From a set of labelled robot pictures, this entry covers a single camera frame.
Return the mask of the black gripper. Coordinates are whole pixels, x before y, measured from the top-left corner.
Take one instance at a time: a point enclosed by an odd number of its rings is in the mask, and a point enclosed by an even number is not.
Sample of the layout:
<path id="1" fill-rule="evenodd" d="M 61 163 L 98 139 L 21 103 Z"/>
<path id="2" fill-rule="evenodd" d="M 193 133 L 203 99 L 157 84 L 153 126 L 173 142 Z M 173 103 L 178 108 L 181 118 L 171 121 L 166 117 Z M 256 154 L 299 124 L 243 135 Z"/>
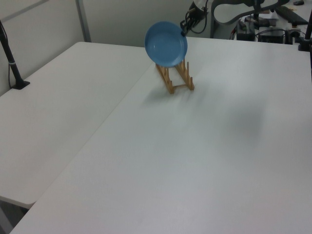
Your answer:
<path id="1" fill-rule="evenodd" d="M 180 22 L 180 27 L 182 31 L 191 31 L 200 22 L 200 11 L 193 7 L 189 9 L 185 15 L 185 19 Z"/>

